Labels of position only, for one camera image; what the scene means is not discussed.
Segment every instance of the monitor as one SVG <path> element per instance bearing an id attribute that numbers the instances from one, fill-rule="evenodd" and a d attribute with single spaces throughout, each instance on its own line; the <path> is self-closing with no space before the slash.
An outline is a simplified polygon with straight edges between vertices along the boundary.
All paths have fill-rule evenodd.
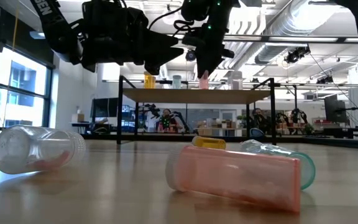
<path id="1" fill-rule="evenodd" d="M 118 98 L 93 99 L 91 117 L 115 118 L 117 116 L 117 105 Z"/>
<path id="2" fill-rule="evenodd" d="M 338 101 L 337 96 L 330 96 L 324 99 L 326 108 L 326 119 L 334 123 L 347 123 L 346 111 L 338 111 L 346 108 L 345 102 Z"/>

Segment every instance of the yellow object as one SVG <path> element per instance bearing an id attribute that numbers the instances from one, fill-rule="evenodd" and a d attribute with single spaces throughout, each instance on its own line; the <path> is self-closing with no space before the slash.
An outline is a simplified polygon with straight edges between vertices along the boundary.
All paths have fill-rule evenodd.
<path id="1" fill-rule="evenodd" d="M 195 136 L 192 141 L 194 146 L 207 147 L 211 149 L 223 149 L 226 150 L 226 142 L 222 139 L 205 138 L 201 136 Z"/>
<path id="2" fill-rule="evenodd" d="M 144 73 L 144 88 L 155 88 L 155 76 L 149 72 Z"/>

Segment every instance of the window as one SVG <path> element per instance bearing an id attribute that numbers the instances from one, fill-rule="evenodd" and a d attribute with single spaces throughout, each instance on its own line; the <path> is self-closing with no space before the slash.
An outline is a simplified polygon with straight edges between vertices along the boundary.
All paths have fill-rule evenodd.
<path id="1" fill-rule="evenodd" d="M 45 66 L 4 48 L 0 53 L 0 127 L 43 125 L 48 114 L 44 113 L 48 77 Z"/>

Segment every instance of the table surface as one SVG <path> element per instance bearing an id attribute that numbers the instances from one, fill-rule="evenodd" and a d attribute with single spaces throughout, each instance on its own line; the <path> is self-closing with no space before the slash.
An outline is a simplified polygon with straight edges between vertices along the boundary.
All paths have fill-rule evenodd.
<path id="1" fill-rule="evenodd" d="M 358 224 L 358 149 L 281 144 L 309 154 L 314 184 L 301 212 L 271 211 L 199 193 L 179 194 L 165 182 L 172 142 L 87 141 L 76 169 L 0 172 L 0 223 L 350 223 Z M 238 144 L 228 144 L 229 149 Z"/>
<path id="2" fill-rule="evenodd" d="M 124 88 L 123 94 L 139 103 L 251 104 L 270 96 L 268 90 L 172 90 Z"/>

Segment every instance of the person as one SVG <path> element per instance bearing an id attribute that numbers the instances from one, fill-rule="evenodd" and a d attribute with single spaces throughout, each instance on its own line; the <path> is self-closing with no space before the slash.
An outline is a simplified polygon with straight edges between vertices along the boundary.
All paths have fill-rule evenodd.
<path id="1" fill-rule="evenodd" d="M 175 118 L 171 118 L 170 114 L 172 114 L 170 109 L 164 109 L 162 111 L 162 117 L 160 118 L 160 122 L 162 125 L 162 128 L 164 130 L 173 128 L 175 132 L 178 132 L 179 129 L 182 129 L 183 127 L 177 123 Z"/>

